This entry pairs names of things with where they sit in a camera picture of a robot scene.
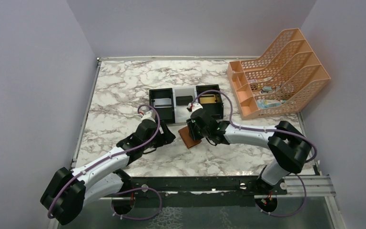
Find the brown leather card holder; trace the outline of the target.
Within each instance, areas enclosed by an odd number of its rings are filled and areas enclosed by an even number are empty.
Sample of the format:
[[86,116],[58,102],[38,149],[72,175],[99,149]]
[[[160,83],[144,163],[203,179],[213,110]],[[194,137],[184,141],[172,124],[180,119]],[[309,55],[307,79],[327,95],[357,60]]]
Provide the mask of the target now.
[[185,126],[184,128],[178,130],[178,133],[187,149],[193,148],[201,143],[201,140],[193,140],[191,138],[188,126]]

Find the black and white card tray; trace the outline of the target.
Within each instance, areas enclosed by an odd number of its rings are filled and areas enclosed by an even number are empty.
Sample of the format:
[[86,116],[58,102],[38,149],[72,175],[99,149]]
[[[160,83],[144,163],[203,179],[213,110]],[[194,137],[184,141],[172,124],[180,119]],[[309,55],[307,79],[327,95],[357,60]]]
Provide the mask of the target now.
[[[187,105],[197,95],[209,90],[220,90],[219,85],[180,86],[149,90],[149,104],[159,114],[160,120],[168,125],[184,124],[190,117]],[[203,109],[215,119],[224,117],[224,105],[219,93],[205,93],[199,98]]]

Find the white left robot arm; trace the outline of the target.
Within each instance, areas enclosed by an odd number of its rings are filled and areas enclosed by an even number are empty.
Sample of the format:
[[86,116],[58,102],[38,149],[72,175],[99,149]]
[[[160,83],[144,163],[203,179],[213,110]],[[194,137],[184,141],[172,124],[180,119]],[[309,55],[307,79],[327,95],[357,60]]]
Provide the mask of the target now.
[[58,169],[43,192],[40,203],[48,217],[61,225],[72,222],[84,206],[110,194],[133,196],[137,189],[123,168],[146,150],[172,143],[175,135],[164,121],[147,112],[134,133],[120,140],[107,154],[74,170]]

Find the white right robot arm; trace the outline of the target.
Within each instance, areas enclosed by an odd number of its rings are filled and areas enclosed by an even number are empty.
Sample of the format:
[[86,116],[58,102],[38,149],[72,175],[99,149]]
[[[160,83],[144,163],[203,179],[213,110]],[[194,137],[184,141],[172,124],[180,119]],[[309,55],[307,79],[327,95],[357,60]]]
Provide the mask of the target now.
[[240,126],[230,121],[217,121],[200,108],[186,120],[189,136],[193,140],[206,139],[210,144],[245,144],[269,149],[274,160],[259,174],[255,188],[269,191],[285,176],[303,170],[312,149],[306,138],[289,122],[276,126]]

